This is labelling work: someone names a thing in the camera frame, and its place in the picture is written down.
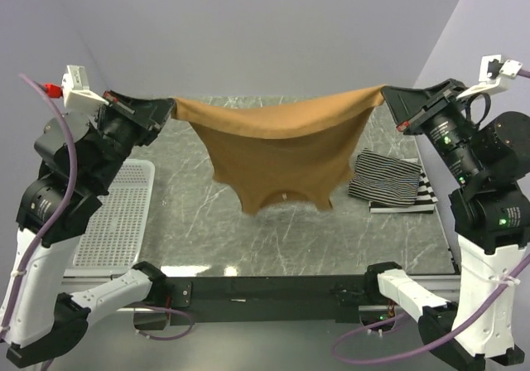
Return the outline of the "thin-striped black white tank top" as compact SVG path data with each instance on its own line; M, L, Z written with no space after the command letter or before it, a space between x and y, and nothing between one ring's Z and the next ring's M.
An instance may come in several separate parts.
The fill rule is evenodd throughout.
M390 207L415 203L422 168L417 163L364 149L356 158L348 195Z

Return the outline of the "tan tank top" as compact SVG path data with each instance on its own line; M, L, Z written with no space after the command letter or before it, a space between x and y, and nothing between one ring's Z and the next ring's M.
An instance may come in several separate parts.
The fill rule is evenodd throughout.
M229 186L245 214L284 202L332 208L331 193L349 181L349 164L373 110L374 86L259 108L226 108L176 99L172 117L205 145L213 179Z

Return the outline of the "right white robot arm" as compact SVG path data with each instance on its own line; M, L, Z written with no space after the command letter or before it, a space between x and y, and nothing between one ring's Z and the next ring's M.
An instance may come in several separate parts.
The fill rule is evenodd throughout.
M453 369L522 363L512 312L517 276L528 264L529 201L518 184L529 172L528 116L508 111L474 121L471 104L490 91L453 79L427 89L386 86L382 95L398 131L426 136L458 182L450 209L460 289L458 301L447 301L397 264L380 263L365 273L364 296L399 305L417 322L427 350Z

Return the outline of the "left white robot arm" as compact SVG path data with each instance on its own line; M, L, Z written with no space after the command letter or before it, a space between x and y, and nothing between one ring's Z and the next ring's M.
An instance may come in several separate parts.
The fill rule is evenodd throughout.
M41 165L17 212L17 255L1 308L1 340L16 367L68 353L90 326L121 307L168 304L166 275L147 262L87 291L64 293L61 282L123 163L134 147L158 137L175 105L108 91L94 118L58 113L37 138Z

